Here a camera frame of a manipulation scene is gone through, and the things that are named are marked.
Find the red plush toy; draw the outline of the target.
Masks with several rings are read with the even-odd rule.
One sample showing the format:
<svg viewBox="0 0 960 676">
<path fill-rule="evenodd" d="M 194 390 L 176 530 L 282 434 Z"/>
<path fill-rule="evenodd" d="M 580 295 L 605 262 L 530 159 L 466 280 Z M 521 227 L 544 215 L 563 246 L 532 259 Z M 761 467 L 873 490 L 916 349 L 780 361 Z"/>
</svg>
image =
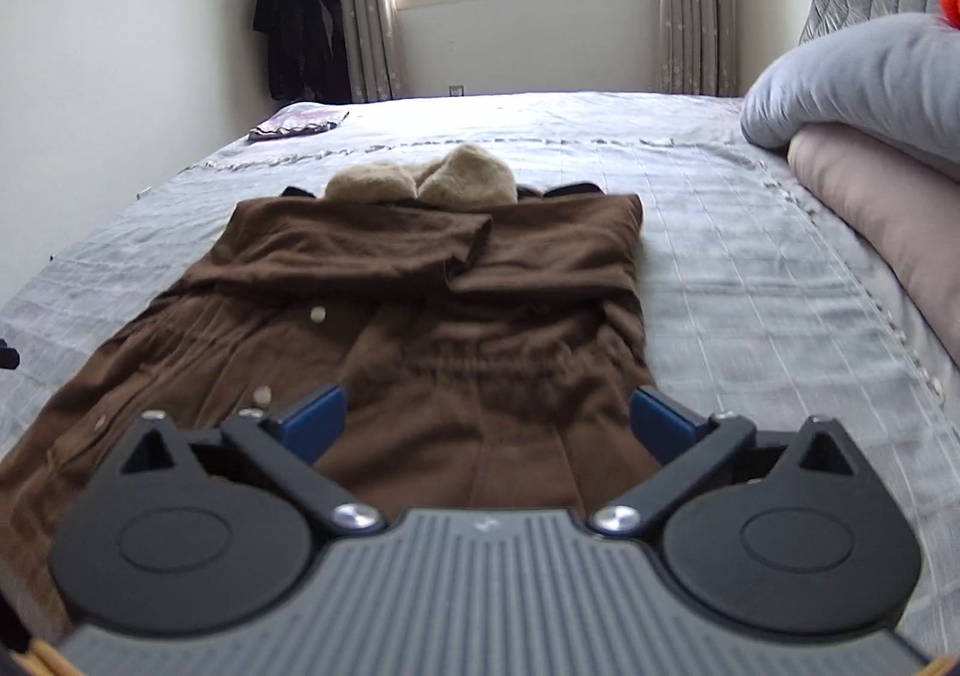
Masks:
<svg viewBox="0 0 960 676">
<path fill-rule="evenodd" d="M 954 29 L 960 29 L 960 0 L 939 0 L 940 15 Z"/>
</svg>

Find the grey folded duvet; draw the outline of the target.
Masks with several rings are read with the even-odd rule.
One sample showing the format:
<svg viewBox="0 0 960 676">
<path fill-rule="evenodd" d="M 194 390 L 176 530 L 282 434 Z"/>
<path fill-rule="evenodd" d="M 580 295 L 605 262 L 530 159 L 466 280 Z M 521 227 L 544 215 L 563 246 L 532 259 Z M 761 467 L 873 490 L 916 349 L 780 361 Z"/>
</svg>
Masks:
<svg viewBox="0 0 960 676">
<path fill-rule="evenodd" d="M 743 136 L 782 149 L 807 125 L 838 123 L 958 177 L 958 31 L 901 13 L 802 43 L 743 99 Z"/>
</svg>

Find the dark clothes hanging on wall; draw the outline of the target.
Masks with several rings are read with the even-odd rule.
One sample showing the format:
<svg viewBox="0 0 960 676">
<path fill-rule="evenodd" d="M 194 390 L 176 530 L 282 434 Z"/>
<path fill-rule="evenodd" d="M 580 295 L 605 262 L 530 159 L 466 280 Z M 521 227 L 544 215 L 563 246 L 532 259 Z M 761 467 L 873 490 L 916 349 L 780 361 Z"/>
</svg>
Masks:
<svg viewBox="0 0 960 676">
<path fill-rule="evenodd" d="M 257 0 L 252 31 L 267 38 L 268 92 L 275 100 L 352 100 L 342 0 Z"/>
</svg>

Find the brown coat with fur collar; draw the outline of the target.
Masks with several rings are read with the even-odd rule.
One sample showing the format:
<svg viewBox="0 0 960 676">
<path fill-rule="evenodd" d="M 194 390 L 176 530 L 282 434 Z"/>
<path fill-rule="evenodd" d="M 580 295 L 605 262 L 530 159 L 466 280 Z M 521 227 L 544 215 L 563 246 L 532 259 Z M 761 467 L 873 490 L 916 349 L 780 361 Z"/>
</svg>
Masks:
<svg viewBox="0 0 960 676">
<path fill-rule="evenodd" d="M 409 507 L 587 513 L 656 472 L 628 429 L 651 382 L 633 195 L 465 213 L 260 198 L 56 391 L 2 463 L 2 590 L 59 634 L 55 527 L 133 421 L 206 429 L 325 383 L 347 427 L 319 471 Z"/>
</svg>

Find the pink folded duvet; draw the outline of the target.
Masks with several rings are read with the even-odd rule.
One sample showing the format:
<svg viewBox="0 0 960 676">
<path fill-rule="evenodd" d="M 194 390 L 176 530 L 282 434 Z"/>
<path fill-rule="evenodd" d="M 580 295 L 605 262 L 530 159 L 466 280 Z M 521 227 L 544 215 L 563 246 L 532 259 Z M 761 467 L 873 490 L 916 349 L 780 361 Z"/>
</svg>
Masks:
<svg viewBox="0 0 960 676">
<path fill-rule="evenodd" d="M 958 355 L 958 183 L 843 125 L 789 144 L 802 187 L 884 258 L 950 357 Z"/>
</svg>

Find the small folded patterned cloth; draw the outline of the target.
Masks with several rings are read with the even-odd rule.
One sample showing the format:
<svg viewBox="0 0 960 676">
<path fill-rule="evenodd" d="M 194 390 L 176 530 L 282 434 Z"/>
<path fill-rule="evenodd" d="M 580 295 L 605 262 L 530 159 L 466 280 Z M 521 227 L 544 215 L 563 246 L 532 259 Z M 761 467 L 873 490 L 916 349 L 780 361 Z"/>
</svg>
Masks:
<svg viewBox="0 0 960 676">
<path fill-rule="evenodd" d="M 251 143 L 275 139 L 313 136 L 340 127 L 350 110 L 345 105 L 325 105 L 317 102 L 296 102 L 286 105 L 263 120 L 247 133 Z"/>
</svg>

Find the grey striped bedspread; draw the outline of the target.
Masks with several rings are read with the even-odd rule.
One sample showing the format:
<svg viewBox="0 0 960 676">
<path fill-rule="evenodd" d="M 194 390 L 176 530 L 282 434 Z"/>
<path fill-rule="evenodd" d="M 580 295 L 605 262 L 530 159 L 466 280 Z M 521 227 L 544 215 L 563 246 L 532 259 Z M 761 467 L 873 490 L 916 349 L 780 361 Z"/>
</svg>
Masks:
<svg viewBox="0 0 960 676">
<path fill-rule="evenodd" d="M 743 139 L 734 99 L 540 92 L 355 105 L 340 127 L 235 141 L 73 244 L 3 307 L 20 351 L 2 380 L 13 445 L 105 339 L 212 247 L 236 203 L 320 192 L 345 167 L 425 162 L 460 141 L 519 182 L 596 183 L 643 203 L 647 359 L 665 393 L 766 429 L 843 422 L 918 531 L 923 575 L 901 628 L 958 644 L 958 373 L 869 245 Z"/>
</svg>

